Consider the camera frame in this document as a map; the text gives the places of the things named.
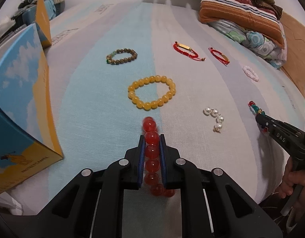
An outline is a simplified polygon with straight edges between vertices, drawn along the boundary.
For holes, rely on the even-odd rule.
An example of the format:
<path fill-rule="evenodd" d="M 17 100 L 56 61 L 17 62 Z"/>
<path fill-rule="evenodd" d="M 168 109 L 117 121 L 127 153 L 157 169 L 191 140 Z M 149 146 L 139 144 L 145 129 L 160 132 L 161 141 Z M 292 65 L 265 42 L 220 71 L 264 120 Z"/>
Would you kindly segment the person's right hand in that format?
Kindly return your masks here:
<path fill-rule="evenodd" d="M 290 156 L 286 163 L 281 184 L 276 188 L 275 192 L 280 198 L 285 198 L 293 193 L 295 184 L 301 185 L 305 189 L 305 170 L 293 170 L 293 159 Z"/>

